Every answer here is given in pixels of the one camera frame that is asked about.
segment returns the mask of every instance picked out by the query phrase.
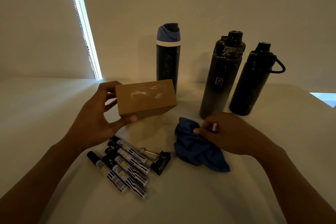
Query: person's left arm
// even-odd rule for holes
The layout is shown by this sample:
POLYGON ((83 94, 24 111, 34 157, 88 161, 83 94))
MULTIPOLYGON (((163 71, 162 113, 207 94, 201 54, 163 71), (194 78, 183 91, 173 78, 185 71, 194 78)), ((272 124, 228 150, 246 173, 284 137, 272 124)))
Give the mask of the person's left arm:
POLYGON ((82 107, 68 133, 50 147, 43 158, 0 199, 3 223, 37 223, 58 183, 74 160, 84 150, 103 143, 123 126, 137 120, 135 116, 108 123, 104 112, 116 105, 115 86, 104 82, 82 107))

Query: marker label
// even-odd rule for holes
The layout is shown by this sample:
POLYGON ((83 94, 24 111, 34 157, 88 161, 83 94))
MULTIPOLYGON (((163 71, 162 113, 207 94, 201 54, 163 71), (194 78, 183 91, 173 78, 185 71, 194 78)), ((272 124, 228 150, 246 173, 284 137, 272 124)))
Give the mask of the marker label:
POLYGON ((130 162, 136 169, 147 175, 150 171, 149 167, 147 167, 145 164, 138 161, 136 158, 132 157, 131 154, 127 153, 124 149, 119 148, 117 153, 122 156, 125 160, 130 162))
POLYGON ((126 160, 124 160, 122 157, 117 156, 115 159, 115 162, 119 164, 128 174, 135 179, 141 186, 146 187, 149 183, 149 178, 144 177, 138 170, 136 170, 134 167, 132 167, 126 160))
POLYGON ((128 187, 120 180, 106 165, 102 160, 96 162, 96 167, 109 179, 119 190, 120 192, 127 191, 128 187))
POLYGON ((138 153, 128 142, 122 139, 119 139, 117 141, 117 145, 121 146, 125 151, 127 151, 129 154, 131 154, 134 158, 136 158, 141 163, 145 164, 146 161, 148 161, 148 159, 145 156, 138 153))
POLYGON ((141 188, 118 164, 114 165, 112 170, 135 192, 139 197, 147 197, 147 192, 141 188))

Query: box top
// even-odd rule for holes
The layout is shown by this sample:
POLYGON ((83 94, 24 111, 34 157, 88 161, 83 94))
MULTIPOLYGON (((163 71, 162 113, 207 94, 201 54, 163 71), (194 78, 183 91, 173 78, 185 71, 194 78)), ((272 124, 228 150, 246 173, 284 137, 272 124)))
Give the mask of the box top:
POLYGON ((177 105, 171 79, 117 85, 115 92, 119 115, 177 105))

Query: bottle handle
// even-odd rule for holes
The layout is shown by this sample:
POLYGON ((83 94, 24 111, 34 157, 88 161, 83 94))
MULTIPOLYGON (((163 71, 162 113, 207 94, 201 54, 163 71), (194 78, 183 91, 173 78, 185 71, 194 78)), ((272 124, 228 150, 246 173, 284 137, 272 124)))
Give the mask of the bottle handle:
POLYGON ((272 73, 272 74, 281 74, 281 73, 286 71, 285 66, 281 63, 280 60, 276 59, 275 62, 277 62, 281 66, 281 68, 282 68, 281 71, 273 71, 273 70, 264 70, 264 71, 268 72, 268 73, 272 73))

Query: person's left hand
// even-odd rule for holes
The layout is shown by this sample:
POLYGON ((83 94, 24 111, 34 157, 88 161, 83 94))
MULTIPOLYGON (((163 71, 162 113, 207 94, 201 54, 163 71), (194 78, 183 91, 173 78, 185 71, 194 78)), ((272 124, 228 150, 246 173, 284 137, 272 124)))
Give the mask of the person's left hand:
POLYGON ((84 151, 114 136, 123 126, 137 121, 136 116, 130 116, 108 123, 104 117, 104 112, 117 104, 117 100, 107 105, 105 102, 116 98, 115 86, 119 84, 117 81, 99 84, 96 93, 84 104, 64 139, 74 141, 80 151, 84 151))

